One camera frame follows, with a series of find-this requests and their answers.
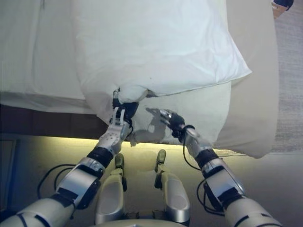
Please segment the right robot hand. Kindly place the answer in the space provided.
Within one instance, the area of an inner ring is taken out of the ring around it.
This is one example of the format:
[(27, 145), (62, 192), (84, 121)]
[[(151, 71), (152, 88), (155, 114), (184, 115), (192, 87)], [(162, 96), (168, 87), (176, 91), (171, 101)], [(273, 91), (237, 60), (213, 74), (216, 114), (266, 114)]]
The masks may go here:
[(183, 128), (185, 127), (183, 117), (172, 110), (160, 109), (160, 121), (172, 130), (174, 138), (182, 138)]

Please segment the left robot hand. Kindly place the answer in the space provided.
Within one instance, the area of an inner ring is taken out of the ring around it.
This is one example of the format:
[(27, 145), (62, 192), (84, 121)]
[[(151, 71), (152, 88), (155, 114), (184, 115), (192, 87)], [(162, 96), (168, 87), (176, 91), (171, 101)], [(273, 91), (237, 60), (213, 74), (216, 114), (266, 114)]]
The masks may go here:
[(137, 108), (139, 106), (139, 103), (131, 102), (131, 103), (124, 103), (122, 104), (119, 101), (119, 91), (120, 89), (116, 89), (113, 92), (113, 101), (112, 101), (112, 107), (113, 111), (116, 110), (116, 113), (113, 113), (110, 118), (110, 123), (113, 122), (114, 117), (119, 120), (123, 120), (124, 122), (128, 123), (130, 126), (132, 126), (132, 118), (135, 115)]

